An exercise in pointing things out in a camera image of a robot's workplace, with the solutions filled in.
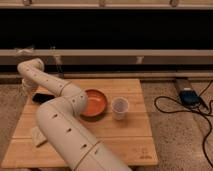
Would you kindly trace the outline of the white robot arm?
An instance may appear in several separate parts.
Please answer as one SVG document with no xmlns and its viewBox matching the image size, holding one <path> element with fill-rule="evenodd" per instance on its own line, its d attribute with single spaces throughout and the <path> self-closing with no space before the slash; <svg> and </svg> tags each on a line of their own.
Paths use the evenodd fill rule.
<svg viewBox="0 0 213 171">
<path fill-rule="evenodd" d="M 84 90 L 45 73 L 39 58 L 22 62 L 17 69 L 27 87 L 40 85 L 56 95 L 38 107 L 36 122 L 72 171 L 132 171 L 76 119 L 87 106 Z"/>
</svg>

